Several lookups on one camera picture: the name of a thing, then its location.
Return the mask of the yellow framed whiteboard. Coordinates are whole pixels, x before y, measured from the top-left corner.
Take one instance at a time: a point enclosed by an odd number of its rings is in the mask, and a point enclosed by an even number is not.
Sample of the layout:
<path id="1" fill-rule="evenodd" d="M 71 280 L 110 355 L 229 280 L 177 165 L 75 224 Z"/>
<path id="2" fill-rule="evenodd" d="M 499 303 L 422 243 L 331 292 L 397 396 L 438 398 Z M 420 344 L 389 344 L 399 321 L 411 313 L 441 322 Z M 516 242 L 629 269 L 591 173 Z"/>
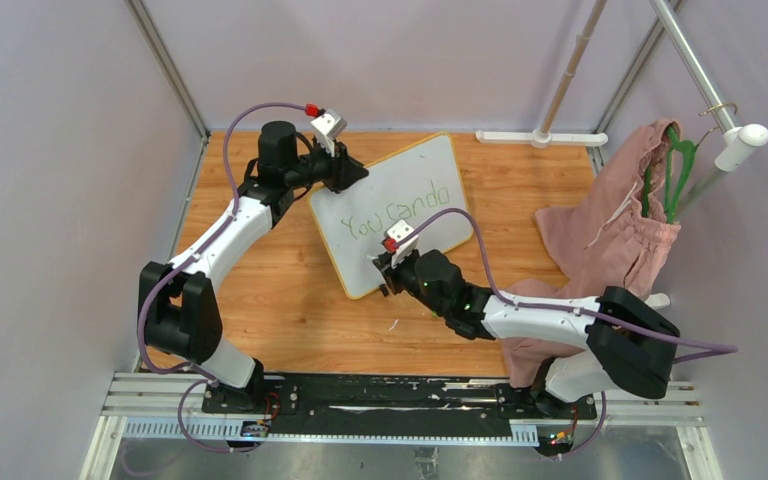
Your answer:
<path id="1" fill-rule="evenodd" d="M 387 230 L 399 221 L 417 227 L 446 208 L 469 209 L 451 135 L 439 133 L 367 167 L 369 175 L 335 194 L 309 196 L 317 229 L 348 298 L 383 283 L 372 259 L 384 252 Z"/>

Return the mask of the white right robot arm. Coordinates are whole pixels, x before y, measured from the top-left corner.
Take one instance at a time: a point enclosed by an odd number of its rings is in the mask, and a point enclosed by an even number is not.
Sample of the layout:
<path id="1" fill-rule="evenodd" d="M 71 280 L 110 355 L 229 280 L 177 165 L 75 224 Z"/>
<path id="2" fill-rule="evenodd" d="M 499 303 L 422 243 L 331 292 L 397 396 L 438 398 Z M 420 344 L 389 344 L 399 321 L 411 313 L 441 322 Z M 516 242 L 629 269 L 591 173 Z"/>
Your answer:
<path id="1" fill-rule="evenodd" d="M 644 399 L 666 394 L 678 328 L 631 292 L 610 286 L 578 299 L 522 297 L 475 285 L 438 250 L 372 261 L 392 294 L 405 292 L 441 317 L 457 335 L 475 340 L 529 338 L 577 348 L 567 358 L 544 361 L 531 403 L 556 417 L 570 403 L 619 389 Z"/>

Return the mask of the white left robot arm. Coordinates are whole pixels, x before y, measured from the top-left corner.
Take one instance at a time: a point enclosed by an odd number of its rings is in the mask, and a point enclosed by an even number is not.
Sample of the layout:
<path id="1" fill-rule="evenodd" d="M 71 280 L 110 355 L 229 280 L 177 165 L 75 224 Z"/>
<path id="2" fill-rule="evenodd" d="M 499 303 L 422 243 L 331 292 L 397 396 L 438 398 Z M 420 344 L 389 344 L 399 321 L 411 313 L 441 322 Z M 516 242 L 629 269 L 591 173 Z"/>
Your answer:
<path id="1" fill-rule="evenodd" d="M 223 214 L 183 253 L 149 262 L 140 273 L 140 348 L 179 357 L 182 367 L 227 387 L 228 400 L 243 413 L 265 403 L 263 365 L 225 337 L 217 292 L 246 251 L 315 184 L 341 193 L 368 176 L 337 139 L 345 125 L 335 113 L 323 112 L 306 138 L 290 122 L 264 124 L 258 155 L 243 181 L 231 185 Z"/>

